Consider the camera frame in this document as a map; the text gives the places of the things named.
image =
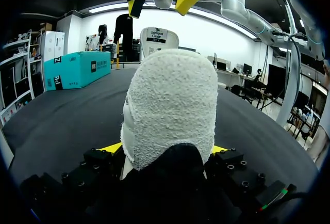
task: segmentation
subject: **yellow pole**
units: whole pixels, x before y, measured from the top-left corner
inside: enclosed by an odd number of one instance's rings
[[[117,42],[117,63],[116,68],[119,69],[119,39]]]

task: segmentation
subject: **white wall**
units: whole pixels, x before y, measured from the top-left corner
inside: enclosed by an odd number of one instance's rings
[[[68,53],[68,40],[69,40],[69,30],[71,25],[71,17],[73,15],[67,16],[61,19],[56,24],[56,31],[64,32],[64,54]]]
[[[71,15],[70,30],[68,36],[68,54],[80,51],[79,42],[81,22],[81,18],[75,15]]]
[[[85,50],[86,36],[97,34],[101,24],[107,25],[108,36],[112,37],[116,18],[125,13],[127,10],[111,11],[83,18],[79,50]],[[196,49],[204,56],[214,56],[216,53],[218,58],[231,61],[231,69],[238,63],[254,65],[255,47],[259,46],[259,43],[224,25],[190,14],[183,17],[174,11],[143,10],[140,18],[133,20],[133,37],[140,37],[146,27],[171,30],[178,35],[179,46]]]

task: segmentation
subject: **laptop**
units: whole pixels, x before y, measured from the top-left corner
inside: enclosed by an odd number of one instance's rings
[[[217,69],[222,70],[222,71],[226,71],[226,63],[217,62]]]

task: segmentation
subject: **ceiling light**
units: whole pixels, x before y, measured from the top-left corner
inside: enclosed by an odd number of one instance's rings
[[[324,95],[327,95],[328,94],[328,91],[326,90],[326,88],[324,88],[323,86],[317,84],[316,82],[313,82],[313,86],[318,89],[320,92],[322,92]]]
[[[285,49],[283,47],[279,47],[278,49],[281,50],[281,51],[283,51],[283,52],[286,52],[287,51],[287,49]]]
[[[143,7],[150,7],[150,6],[156,7],[154,2],[147,2],[147,3],[143,4]],[[97,8],[89,10],[89,12],[96,13],[96,12],[100,12],[100,11],[113,10],[113,9],[118,9],[118,8],[128,8],[128,3],[120,3],[120,4],[113,4],[113,5],[108,5],[108,6],[97,7]],[[175,5],[171,5],[170,9],[175,9]],[[225,24],[229,27],[232,27],[232,28],[240,31],[241,33],[245,34],[246,36],[248,36],[252,39],[257,39],[257,37],[254,34],[252,34],[251,32],[249,32],[246,29],[240,27],[239,25],[233,23],[232,21],[224,19],[220,16],[211,14],[211,13],[206,12],[206,11],[197,10],[197,9],[194,9],[194,8],[190,8],[188,13],[198,14],[198,15],[201,15],[203,17],[207,17],[207,18],[210,18],[212,20],[218,21],[222,24]]]
[[[114,10],[118,8],[128,8],[128,3],[119,3],[119,4],[113,4],[113,5],[108,5],[108,6],[101,6],[97,7],[91,10],[88,10],[91,13],[96,13],[100,11],[107,11],[107,10]]]
[[[243,34],[247,35],[248,37],[252,38],[252,39],[257,39],[257,37],[252,34],[251,32],[247,31],[246,29],[240,27],[239,25],[233,23],[232,21],[229,21],[227,19],[224,19],[220,16],[217,16],[217,15],[214,15],[214,14],[211,14],[211,13],[208,13],[206,11],[201,11],[201,10],[197,10],[197,9],[194,9],[194,8],[190,8],[188,13],[194,13],[194,14],[198,14],[198,15],[201,15],[201,16],[204,16],[204,17],[207,17],[207,18],[210,18],[210,19],[213,19],[215,21],[218,21],[220,23],[223,23],[227,26],[230,26],[240,32],[242,32]]]

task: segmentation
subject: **shelf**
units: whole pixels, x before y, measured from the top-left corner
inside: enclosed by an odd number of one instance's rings
[[[16,42],[12,42],[12,43],[8,43],[6,45],[4,45],[2,48],[3,49],[7,49],[9,47],[13,47],[13,46],[17,46],[17,45],[21,45],[22,43],[26,43],[29,42],[30,39],[25,39],[25,40],[20,40],[20,41],[16,41]]]
[[[15,60],[17,60],[21,57],[27,56],[27,55],[28,55],[28,52],[14,55],[13,57],[10,57],[7,60],[0,62],[0,66],[3,66],[4,64],[10,63],[10,62],[14,62]]]
[[[41,61],[41,59],[33,60],[33,61],[30,61],[30,64],[35,63],[35,62],[39,62],[39,61]]]
[[[1,112],[0,112],[0,115],[3,115],[7,110],[9,110],[16,102],[18,102],[20,99],[22,99],[23,97],[25,97],[26,95],[28,95],[31,91],[28,90],[26,91],[25,93],[23,93],[22,95],[18,96],[18,98],[12,102],[11,104],[9,104],[5,109],[3,109]]]
[[[15,84],[17,84],[17,83],[19,83],[19,82],[25,80],[26,78],[27,78],[27,77],[24,77],[24,78],[20,79],[19,81],[15,82]]]

